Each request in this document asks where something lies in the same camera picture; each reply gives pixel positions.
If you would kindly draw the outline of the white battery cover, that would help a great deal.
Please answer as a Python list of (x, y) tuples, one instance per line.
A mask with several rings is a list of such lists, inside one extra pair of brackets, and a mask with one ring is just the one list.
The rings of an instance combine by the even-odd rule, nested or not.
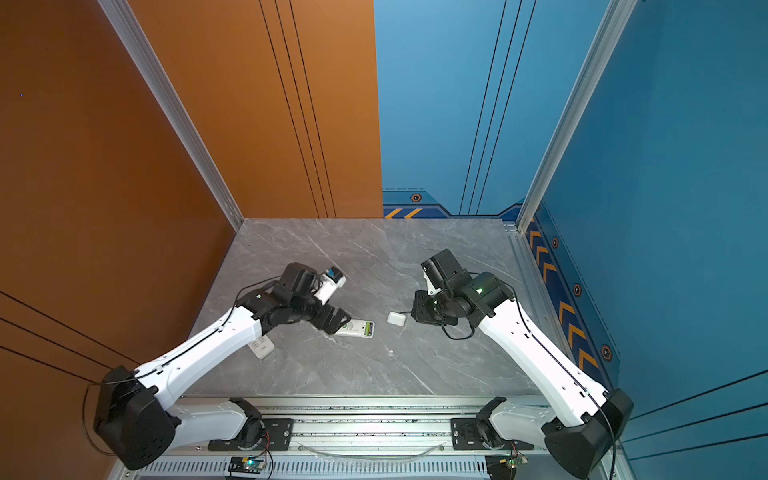
[(390, 312), (387, 316), (387, 322), (398, 327), (403, 327), (406, 323), (407, 317), (407, 313)]

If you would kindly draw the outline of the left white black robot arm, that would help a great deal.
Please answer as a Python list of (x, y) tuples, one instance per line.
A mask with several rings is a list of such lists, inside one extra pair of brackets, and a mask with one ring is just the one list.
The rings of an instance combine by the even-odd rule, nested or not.
[(214, 367), (278, 326), (306, 321), (327, 334), (338, 332), (351, 317), (329, 300), (346, 280), (336, 266), (319, 272), (291, 263), (281, 276), (243, 287), (221, 318), (173, 350), (133, 370), (118, 366), (108, 372), (99, 384), (94, 432), (130, 470), (191, 444), (254, 448), (266, 428), (250, 402), (233, 397), (180, 407), (178, 400)]

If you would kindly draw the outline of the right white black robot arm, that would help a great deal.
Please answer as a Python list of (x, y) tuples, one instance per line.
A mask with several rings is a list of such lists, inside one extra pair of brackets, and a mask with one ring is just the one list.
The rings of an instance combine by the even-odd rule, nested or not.
[(496, 275), (472, 275), (448, 249), (421, 268), (428, 287), (415, 292), (412, 318), (442, 328), (466, 319), (471, 333), (482, 332), (498, 344), (546, 400), (543, 406), (526, 406), (494, 398), (476, 414), (474, 434), (459, 440), (458, 448), (510, 449), (522, 441), (546, 449), (577, 479), (588, 478), (606, 455), (615, 455), (634, 408), (624, 391), (607, 390), (580, 370)]

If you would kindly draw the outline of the left green circuit board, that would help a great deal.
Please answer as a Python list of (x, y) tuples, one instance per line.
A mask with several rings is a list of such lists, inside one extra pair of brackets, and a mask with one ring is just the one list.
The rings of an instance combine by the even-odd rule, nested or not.
[(226, 479), (269, 478), (269, 461), (263, 457), (231, 457), (227, 466)]

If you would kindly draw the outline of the right small circuit board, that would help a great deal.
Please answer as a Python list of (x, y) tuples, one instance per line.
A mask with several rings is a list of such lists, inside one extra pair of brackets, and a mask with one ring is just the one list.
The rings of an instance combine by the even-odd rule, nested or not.
[(529, 459), (521, 452), (512, 452), (511, 455), (500, 461), (510, 472), (516, 473), (520, 467), (527, 465)]

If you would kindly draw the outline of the aluminium front rail frame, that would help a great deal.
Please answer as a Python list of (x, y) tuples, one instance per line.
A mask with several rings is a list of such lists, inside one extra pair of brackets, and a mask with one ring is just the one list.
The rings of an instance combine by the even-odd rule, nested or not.
[[(526, 479), (575, 478), (538, 446), (529, 463), (510, 472), (500, 461), (511, 450), (454, 450), (450, 420), (476, 417), (494, 398), (484, 396), (251, 397), (262, 419), (290, 418), (287, 451), (210, 451), (208, 443), (166, 451), (139, 470), (123, 463), (128, 477), (225, 478), (231, 457), (269, 461), (270, 477), (255, 479)], [(543, 406), (539, 397), (508, 398)], [(183, 398), (180, 407), (212, 406), (224, 398)], [(606, 455), (588, 478), (607, 479), (619, 460)]]

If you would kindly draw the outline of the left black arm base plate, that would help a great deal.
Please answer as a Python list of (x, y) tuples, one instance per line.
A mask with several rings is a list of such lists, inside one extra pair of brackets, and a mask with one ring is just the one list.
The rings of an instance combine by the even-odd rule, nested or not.
[(293, 433), (294, 420), (272, 418), (247, 420), (240, 432), (230, 440), (211, 440), (210, 451), (287, 451)]

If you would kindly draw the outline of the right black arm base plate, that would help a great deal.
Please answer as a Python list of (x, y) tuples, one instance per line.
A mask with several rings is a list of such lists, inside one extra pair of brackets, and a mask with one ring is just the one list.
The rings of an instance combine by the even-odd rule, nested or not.
[(504, 440), (491, 427), (490, 422), (475, 417), (450, 420), (454, 450), (511, 450), (532, 451), (534, 446), (520, 440)]

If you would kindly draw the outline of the right aluminium corner post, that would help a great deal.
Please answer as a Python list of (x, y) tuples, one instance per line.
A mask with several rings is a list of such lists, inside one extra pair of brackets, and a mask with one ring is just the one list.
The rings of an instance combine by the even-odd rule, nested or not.
[(518, 233), (533, 220), (636, 5), (637, 0), (608, 3), (515, 222)]

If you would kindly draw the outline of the aluminium corner post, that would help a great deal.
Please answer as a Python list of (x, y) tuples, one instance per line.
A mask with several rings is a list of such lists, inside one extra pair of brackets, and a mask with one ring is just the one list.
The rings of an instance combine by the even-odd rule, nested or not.
[(533, 220), (636, 5), (637, 0), (608, 3), (515, 222), (518, 233)]
[(98, 4), (226, 219), (237, 232), (244, 223), (244, 216), (129, 2), (99, 0)]

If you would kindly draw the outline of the left aluminium corner post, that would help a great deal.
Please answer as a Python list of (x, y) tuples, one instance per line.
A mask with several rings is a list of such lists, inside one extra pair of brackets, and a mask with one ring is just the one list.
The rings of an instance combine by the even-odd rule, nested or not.
[(129, 2), (99, 0), (98, 4), (226, 219), (237, 232), (244, 223), (244, 216)]

